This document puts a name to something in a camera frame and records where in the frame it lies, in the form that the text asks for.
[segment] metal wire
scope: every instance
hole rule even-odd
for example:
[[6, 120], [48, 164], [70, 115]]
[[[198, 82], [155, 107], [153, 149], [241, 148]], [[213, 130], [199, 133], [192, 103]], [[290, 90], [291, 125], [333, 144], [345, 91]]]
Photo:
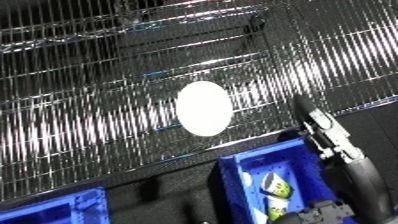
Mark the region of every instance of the metal wire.
[[[0, 201], [295, 125], [306, 93], [336, 114], [395, 101], [388, 1], [0, 1]], [[188, 83], [234, 104], [219, 136], [175, 113]]]

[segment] dark floor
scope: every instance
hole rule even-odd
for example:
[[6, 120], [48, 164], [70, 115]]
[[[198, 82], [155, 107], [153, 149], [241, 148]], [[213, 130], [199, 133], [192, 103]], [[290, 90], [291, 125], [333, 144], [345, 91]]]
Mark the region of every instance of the dark floor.
[[[398, 103], [339, 117], [351, 132], [352, 141], [379, 168], [395, 203], [398, 203], [397, 118]], [[268, 141], [276, 141], [275, 136]], [[139, 181], [132, 178], [128, 184], [110, 188], [112, 223], [231, 223], [215, 160], [240, 150], [236, 147], [196, 156], [172, 164], [165, 173], [160, 171]]]

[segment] blue plastic tray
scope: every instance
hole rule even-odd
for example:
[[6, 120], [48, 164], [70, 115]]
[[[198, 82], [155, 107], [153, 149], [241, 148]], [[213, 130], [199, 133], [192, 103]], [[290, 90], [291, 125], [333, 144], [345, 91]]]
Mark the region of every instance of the blue plastic tray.
[[95, 188], [0, 212], [0, 224], [109, 224], [105, 192]]
[[[319, 199], [336, 199], [319, 175], [317, 156], [301, 139], [221, 158], [219, 167], [236, 224], [259, 223], [255, 210], [266, 214], [267, 194], [261, 190], [261, 182], [269, 172], [277, 173], [294, 188], [288, 212], [301, 211]], [[244, 172], [251, 176], [250, 186], [245, 184]]]

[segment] glowing white sphere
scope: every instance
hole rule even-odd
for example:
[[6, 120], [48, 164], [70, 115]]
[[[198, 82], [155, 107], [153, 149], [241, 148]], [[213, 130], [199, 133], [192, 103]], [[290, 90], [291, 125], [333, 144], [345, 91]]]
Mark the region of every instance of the glowing white sphere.
[[227, 92], [215, 83], [199, 81], [187, 85], [177, 99], [177, 116], [192, 134], [220, 134], [231, 122], [233, 108]]

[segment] cup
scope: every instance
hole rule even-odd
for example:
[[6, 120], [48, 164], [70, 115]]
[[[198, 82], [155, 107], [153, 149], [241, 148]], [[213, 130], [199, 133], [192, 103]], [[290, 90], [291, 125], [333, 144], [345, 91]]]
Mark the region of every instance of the cup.
[[290, 198], [294, 191], [285, 180], [278, 176], [278, 174], [272, 172], [265, 175], [261, 188], [272, 195], [284, 199]]
[[275, 221], [279, 217], [287, 213], [289, 200], [278, 198], [271, 195], [268, 195], [267, 198], [268, 198], [268, 218], [271, 221]]

